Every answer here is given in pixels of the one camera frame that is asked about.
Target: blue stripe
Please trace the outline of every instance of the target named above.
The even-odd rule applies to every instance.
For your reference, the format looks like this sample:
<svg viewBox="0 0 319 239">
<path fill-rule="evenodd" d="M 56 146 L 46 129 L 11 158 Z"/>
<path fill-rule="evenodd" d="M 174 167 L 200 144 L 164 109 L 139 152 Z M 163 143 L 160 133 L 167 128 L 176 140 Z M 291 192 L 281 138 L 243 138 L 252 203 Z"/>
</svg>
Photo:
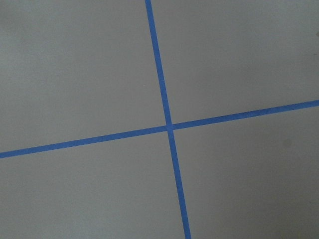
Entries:
<svg viewBox="0 0 319 239">
<path fill-rule="evenodd" d="M 135 137 L 135 136 L 164 132 L 164 131 L 166 131 L 166 126 L 145 128 L 145 129 L 133 130 L 133 131 L 123 132 L 123 133 L 114 133 L 114 134 L 109 134 L 104 136 L 84 138 L 84 139 L 79 139 L 74 141 L 63 142 L 63 143 L 54 143 L 54 144 L 43 145 L 38 147 L 24 148 L 24 149 L 18 149 L 18 150 L 13 150 L 8 152 L 2 152 L 0 153 L 0 158 L 7 158 L 7 157 L 13 157 L 13 156 L 31 154 L 31 153 L 39 153 L 39 152 L 45 152 L 50 150 L 62 149 L 62 148 L 70 148 L 70 147 L 76 147 L 76 146 L 81 146 L 86 144 L 99 143 L 99 142 L 111 141 L 111 140 L 116 140 L 121 138 Z"/>
<path fill-rule="evenodd" d="M 155 29 L 155 22 L 154 22 L 151 0 L 145 0 L 145 6 L 146 6 L 147 14 L 148 14 L 148 19 L 149 19 L 149 26 L 150 26 L 150 33 L 151 33 L 156 69 L 157 69 L 158 78 L 159 78 L 161 101 L 163 104 L 163 110 L 165 115 L 169 147 L 170 147 L 170 153 L 171 153 L 171 158 L 173 163 L 175 182 L 177 187 L 177 195 L 178 195 L 179 207 L 181 212 L 181 218 L 183 222 L 184 234 L 186 239 L 191 239 L 187 210 L 186 210 L 186 203 L 185 203 L 185 197 L 184 197 L 184 190 L 183 190 L 183 185 L 182 185 L 182 180 L 180 175 L 176 143 L 175 143 L 174 132 L 172 128 L 173 125 L 172 125 L 171 117 L 170 117 L 165 79 L 164 79 L 163 67 L 162 67 L 161 59 L 160 59 L 159 43 L 158 43 L 158 38 L 156 34 L 156 29 Z"/>
<path fill-rule="evenodd" d="M 200 125 L 220 123 L 220 122 L 226 122 L 226 121 L 232 121 L 232 120 L 240 120 L 245 118 L 270 115 L 270 114 L 281 113 L 286 111 L 295 111 L 295 110 L 300 110 L 300 109 L 305 109 L 310 107 L 317 107 L 317 106 L 319 106 L 319 100 L 308 101 L 308 102 L 303 102 L 298 104 L 279 106 L 279 107 L 267 108 L 267 109 L 256 110 L 256 111 L 248 111 L 248 112 L 232 114 L 227 116 L 218 116 L 218 117 L 212 117 L 212 118 L 201 119 L 201 120 L 199 119 L 199 120 L 188 121 L 183 123 L 175 123 L 173 125 L 173 129 L 190 128 L 190 127 L 196 127 Z"/>
</svg>

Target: gray panel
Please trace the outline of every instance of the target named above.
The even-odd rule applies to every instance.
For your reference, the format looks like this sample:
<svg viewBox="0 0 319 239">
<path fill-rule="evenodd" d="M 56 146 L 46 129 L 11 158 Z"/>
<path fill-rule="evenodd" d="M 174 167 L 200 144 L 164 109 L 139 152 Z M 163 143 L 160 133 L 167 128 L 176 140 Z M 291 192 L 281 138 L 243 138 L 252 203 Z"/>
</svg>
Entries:
<svg viewBox="0 0 319 239">
<path fill-rule="evenodd" d="M 143 0 L 4 0 L 0 43 L 0 151 L 164 124 Z"/>
<path fill-rule="evenodd" d="M 0 160 L 6 239 L 182 239 L 166 133 Z"/>
<path fill-rule="evenodd" d="M 173 122 L 317 100 L 317 0 L 153 0 Z"/>
<path fill-rule="evenodd" d="M 319 109 L 175 132 L 192 237 L 317 239 Z"/>
</svg>

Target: floor tile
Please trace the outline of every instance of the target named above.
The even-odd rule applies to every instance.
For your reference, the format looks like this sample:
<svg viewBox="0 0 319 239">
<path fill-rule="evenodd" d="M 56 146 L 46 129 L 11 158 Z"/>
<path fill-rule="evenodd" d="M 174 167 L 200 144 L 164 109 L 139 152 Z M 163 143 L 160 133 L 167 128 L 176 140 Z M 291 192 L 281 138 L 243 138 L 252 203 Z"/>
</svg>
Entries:
<svg viewBox="0 0 319 239">
<path fill-rule="evenodd" d="M 0 160 L 6 239 L 183 239 L 166 133 Z"/>
<path fill-rule="evenodd" d="M 316 0 L 153 0 L 174 123 L 317 100 Z"/>
<path fill-rule="evenodd" d="M 175 131 L 192 238 L 316 239 L 319 108 Z"/>
<path fill-rule="evenodd" d="M 0 3 L 0 151 L 165 124 L 143 0 Z"/>
</svg>

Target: gray surface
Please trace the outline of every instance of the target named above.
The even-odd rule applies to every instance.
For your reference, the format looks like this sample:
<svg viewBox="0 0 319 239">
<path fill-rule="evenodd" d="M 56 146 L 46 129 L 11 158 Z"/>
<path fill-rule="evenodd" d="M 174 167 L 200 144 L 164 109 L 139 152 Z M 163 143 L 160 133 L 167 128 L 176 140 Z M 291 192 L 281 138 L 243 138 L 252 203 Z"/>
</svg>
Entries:
<svg viewBox="0 0 319 239">
<path fill-rule="evenodd" d="M 0 151 L 165 124 L 143 0 L 3 0 L 0 43 Z"/>
<path fill-rule="evenodd" d="M 184 237 L 166 133 L 0 163 L 0 238 Z"/>
<path fill-rule="evenodd" d="M 318 99 L 317 0 L 153 0 L 173 122 Z"/>
<path fill-rule="evenodd" d="M 175 131 L 192 238 L 317 239 L 319 109 Z"/>
</svg>

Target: stain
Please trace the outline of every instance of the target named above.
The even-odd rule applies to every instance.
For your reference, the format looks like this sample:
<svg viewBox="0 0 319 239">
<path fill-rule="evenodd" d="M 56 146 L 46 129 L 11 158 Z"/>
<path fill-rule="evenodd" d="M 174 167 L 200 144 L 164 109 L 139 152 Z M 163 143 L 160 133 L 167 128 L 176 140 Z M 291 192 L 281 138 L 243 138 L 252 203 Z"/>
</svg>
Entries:
<svg viewBox="0 0 319 239">
<path fill-rule="evenodd" d="M 293 142 L 292 142 L 292 140 L 289 139 L 289 138 L 287 138 L 287 139 L 285 139 L 285 140 L 283 141 L 283 146 L 284 146 L 285 148 L 291 147 L 292 144 L 293 144 Z"/>
</svg>

